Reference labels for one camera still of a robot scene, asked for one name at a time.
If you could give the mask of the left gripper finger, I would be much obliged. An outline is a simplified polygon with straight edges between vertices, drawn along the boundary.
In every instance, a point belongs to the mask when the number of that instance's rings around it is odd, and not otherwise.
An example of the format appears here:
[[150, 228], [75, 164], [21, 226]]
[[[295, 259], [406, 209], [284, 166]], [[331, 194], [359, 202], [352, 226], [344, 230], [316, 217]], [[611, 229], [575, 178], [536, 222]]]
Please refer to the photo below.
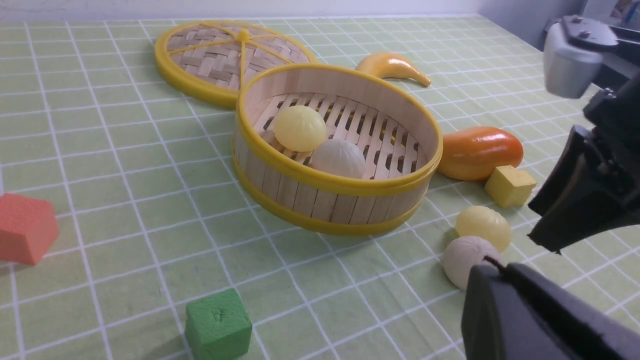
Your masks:
[[469, 360], [637, 360], [638, 333], [534, 269], [491, 257], [470, 269], [461, 318]]

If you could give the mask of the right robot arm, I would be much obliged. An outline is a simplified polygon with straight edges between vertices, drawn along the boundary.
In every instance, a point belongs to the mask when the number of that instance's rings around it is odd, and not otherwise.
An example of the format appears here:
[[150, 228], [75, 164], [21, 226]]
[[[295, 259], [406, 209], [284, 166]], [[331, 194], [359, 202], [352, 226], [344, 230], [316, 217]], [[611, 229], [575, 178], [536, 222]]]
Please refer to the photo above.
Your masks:
[[588, 14], [548, 23], [543, 48], [548, 93], [578, 100], [592, 129], [573, 125], [556, 165], [528, 207], [540, 216], [530, 239], [559, 253], [606, 231], [635, 226], [640, 209], [639, 32]]

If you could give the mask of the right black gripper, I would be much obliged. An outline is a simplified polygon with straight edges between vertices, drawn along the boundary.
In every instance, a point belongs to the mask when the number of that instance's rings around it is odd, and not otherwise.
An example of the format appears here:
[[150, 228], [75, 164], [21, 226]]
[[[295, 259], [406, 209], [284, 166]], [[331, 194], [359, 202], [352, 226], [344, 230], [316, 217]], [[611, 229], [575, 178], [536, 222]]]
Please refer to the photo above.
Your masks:
[[600, 233], [639, 223], [639, 89], [600, 91], [583, 110], [528, 207], [540, 216], [530, 239], [558, 253]]

